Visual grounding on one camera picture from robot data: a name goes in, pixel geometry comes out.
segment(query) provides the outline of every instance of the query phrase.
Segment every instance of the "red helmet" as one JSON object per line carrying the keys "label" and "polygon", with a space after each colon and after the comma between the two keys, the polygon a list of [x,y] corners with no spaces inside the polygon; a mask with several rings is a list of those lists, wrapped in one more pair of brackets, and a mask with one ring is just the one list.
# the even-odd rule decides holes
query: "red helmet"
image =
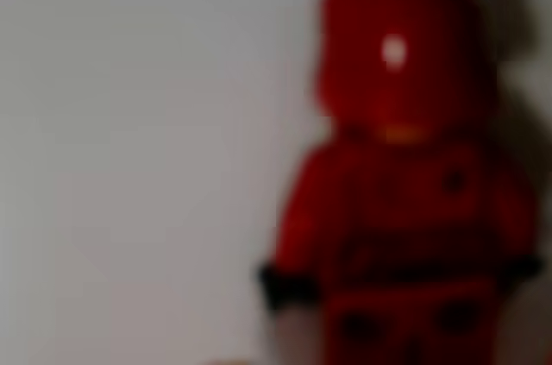
{"label": "red helmet", "polygon": [[318,96],[340,125],[485,124],[497,73],[474,0],[323,0]]}

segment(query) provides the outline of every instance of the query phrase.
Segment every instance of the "red lego minifigure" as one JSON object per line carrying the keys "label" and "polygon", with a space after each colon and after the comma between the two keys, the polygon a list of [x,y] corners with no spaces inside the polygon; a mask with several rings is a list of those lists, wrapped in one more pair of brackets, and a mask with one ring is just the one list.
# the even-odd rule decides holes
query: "red lego minifigure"
{"label": "red lego minifigure", "polygon": [[323,0],[307,158],[261,280],[320,305],[324,365],[491,365],[504,290],[534,274],[536,199],[486,135],[497,69],[473,0]]}

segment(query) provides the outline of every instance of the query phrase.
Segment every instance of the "white highlight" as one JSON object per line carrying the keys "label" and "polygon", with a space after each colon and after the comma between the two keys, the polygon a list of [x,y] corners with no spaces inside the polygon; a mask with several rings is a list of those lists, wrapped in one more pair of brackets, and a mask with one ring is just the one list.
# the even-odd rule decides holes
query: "white highlight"
{"label": "white highlight", "polygon": [[406,62],[408,48],[405,39],[400,35],[386,35],[381,47],[381,57],[387,70],[398,72]]}

